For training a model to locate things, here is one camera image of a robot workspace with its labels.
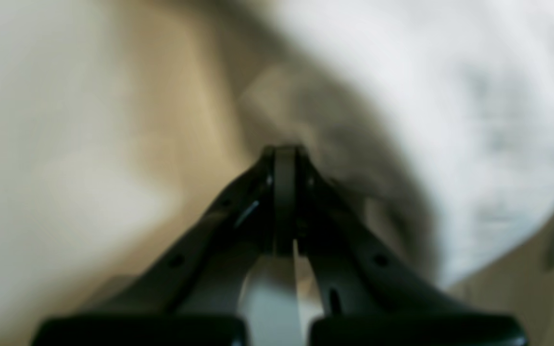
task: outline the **small hole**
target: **small hole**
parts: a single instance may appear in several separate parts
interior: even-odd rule
[[[386,267],[389,264],[389,259],[386,258],[386,256],[382,254],[378,254],[373,258],[373,261],[376,263],[376,265],[380,267]]]
[[[341,315],[341,300],[336,289],[330,289],[328,299],[330,301],[330,311],[332,312],[332,315]]]
[[[169,267],[171,268],[178,268],[185,262],[185,257],[181,255],[176,255],[175,258],[171,259],[168,262]]]

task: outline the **clip jaw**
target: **clip jaw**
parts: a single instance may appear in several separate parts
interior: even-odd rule
[[[299,147],[267,147],[130,287],[40,328],[34,346],[244,346],[242,284],[261,254],[314,269],[326,317],[311,346],[525,346],[513,318],[478,313],[418,278],[373,236]]]

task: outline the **blurry cloth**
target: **blurry cloth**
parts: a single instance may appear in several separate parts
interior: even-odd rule
[[[240,105],[388,210],[440,287],[554,213],[554,1],[231,3],[276,37]]]

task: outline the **white fabric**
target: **white fabric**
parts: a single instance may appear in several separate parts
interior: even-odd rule
[[[447,287],[550,217],[554,0],[239,3],[289,49],[242,104],[396,208],[423,274]]]

